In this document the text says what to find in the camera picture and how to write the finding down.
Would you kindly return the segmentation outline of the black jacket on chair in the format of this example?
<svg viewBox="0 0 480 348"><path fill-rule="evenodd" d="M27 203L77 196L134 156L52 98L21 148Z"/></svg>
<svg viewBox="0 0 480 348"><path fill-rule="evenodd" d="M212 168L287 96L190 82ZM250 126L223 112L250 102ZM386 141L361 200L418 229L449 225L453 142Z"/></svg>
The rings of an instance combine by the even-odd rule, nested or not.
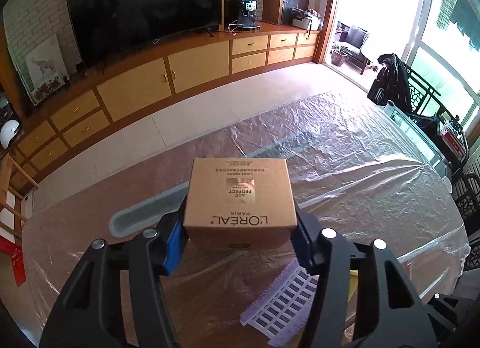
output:
<svg viewBox="0 0 480 348"><path fill-rule="evenodd" d="M368 91L368 99L377 105L386 105L391 100L404 113L411 113L413 108L404 63L394 53L383 54L377 61L382 68Z"/></svg>

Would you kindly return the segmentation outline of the brown loreal cardboard box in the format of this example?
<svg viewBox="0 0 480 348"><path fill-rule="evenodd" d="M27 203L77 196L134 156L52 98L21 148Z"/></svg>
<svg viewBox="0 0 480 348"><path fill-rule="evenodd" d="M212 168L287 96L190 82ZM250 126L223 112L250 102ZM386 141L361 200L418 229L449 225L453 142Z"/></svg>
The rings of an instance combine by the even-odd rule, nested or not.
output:
<svg viewBox="0 0 480 348"><path fill-rule="evenodd" d="M195 246L209 250L282 246L297 227L287 161L196 158L184 227Z"/></svg>

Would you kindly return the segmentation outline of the grey table edge strip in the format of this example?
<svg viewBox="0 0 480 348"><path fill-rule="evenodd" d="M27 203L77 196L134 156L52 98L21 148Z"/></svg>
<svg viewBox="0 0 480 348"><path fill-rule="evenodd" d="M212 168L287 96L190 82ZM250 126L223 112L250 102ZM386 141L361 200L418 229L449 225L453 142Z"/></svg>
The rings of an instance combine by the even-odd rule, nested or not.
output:
<svg viewBox="0 0 480 348"><path fill-rule="evenodd" d="M301 131L279 141L247 153L246 158L285 159L290 182L302 171L310 150L319 143L319 137L311 131ZM189 181L145 199L131 207L116 212L109 221L109 230L114 238L126 238L138 231L155 226L163 215L176 212L189 190Z"/></svg>

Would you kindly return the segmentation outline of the potted plant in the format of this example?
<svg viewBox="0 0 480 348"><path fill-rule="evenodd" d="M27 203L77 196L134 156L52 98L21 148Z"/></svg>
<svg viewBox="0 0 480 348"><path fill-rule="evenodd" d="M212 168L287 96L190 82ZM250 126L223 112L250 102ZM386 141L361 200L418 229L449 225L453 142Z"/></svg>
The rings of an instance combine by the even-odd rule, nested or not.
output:
<svg viewBox="0 0 480 348"><path fill-rule="evenodd" d="M341 66L345 59L347 58L347 46L342 46L337 43L332 44L332 49L330 51L331 63L335 66Z"/></svg>

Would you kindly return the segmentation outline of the black flat television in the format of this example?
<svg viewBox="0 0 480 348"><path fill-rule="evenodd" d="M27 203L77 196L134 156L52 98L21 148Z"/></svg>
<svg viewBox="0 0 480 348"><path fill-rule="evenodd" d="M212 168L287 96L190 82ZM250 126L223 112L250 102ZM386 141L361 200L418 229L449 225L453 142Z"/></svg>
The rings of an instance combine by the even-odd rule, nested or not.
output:
<svg viewBox="0 0 480 348"><path fill-rule="evenodd" d="M165 36L221 24L222 0L67 0L85 70Z"/></svg>

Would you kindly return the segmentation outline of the glass top side table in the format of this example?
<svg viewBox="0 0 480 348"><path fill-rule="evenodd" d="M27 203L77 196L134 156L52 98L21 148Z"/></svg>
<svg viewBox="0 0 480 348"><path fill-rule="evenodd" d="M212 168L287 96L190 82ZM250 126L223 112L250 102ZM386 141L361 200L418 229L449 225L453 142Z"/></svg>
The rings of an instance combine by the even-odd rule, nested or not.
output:
<svg viewBox="0 0 480 348"><path fill-rule="evenodd" d="M391 101L386 105L379 105L379 108L400 127L440 177L447 177L452 185L458 180L459 173L454 174L453 164L414 121L397 109Z"/></svg>

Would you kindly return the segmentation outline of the black coffee machine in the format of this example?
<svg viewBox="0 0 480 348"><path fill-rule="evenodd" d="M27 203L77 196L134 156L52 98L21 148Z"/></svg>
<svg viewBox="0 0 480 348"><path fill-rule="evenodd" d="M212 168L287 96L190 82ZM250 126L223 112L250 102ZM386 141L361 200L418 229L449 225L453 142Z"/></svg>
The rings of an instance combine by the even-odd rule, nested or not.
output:
<svg viewBox="0 0 480 348"><path fill-rule="evenodd" d="M257 0L224 0L224 25L231 31L258 30L256 23Z"/></svg>

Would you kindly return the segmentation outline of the lavender hair roller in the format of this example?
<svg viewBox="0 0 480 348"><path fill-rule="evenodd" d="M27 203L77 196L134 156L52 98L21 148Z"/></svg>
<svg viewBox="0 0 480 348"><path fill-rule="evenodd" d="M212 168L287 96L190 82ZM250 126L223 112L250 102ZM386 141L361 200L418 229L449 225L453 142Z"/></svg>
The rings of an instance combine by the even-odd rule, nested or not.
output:
<svg viewBox="0 0 480 348"><path fill-rule="evenodd" d="M317 276L309 275L297 260L292 260L241 314L241 325L263 333L271 347L285 346L306 324L317 283Z"/></svg>

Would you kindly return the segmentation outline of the wooden tv cabinet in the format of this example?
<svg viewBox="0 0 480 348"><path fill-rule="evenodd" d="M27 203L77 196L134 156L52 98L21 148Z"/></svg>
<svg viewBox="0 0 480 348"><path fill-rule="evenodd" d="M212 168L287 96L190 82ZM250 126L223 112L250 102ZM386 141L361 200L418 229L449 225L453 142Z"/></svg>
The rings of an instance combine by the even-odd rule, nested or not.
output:
<svg viewBox="0 0 480 348"><path fill-rule="evenodd" d="M258 31L185 35L74 75L20 114L8 149L23 194L87 148L148 115L213 88L313 61L319 31L262 23Z"/></svg>

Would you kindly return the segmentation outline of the white helmet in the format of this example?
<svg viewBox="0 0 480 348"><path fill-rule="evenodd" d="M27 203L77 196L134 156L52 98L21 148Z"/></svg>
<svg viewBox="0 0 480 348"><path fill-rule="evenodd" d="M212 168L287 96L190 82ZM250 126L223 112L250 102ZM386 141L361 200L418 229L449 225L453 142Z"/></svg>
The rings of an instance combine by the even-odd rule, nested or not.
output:
<svg viewBox="0 0 480 348"><path fill-rule="evenodd" d="M15 119L6 121L0 130L0 143L3 149L7 149L10 142L19 132L20 123Z"/></svg>

